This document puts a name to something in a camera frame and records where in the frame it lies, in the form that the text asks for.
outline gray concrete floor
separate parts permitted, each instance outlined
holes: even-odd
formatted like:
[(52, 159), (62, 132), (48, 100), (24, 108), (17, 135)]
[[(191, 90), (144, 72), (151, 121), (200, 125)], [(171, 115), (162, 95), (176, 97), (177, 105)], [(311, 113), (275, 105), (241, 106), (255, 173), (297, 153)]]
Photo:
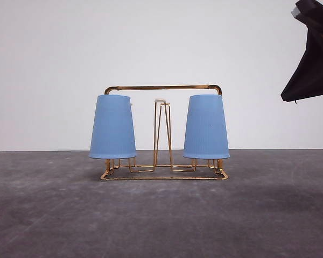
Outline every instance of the gray concrete floor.
[(230, 153), (226, 181), (105, 182), (88, 152), (0, 153), (0, 258), (323, 257), (323, 150)]

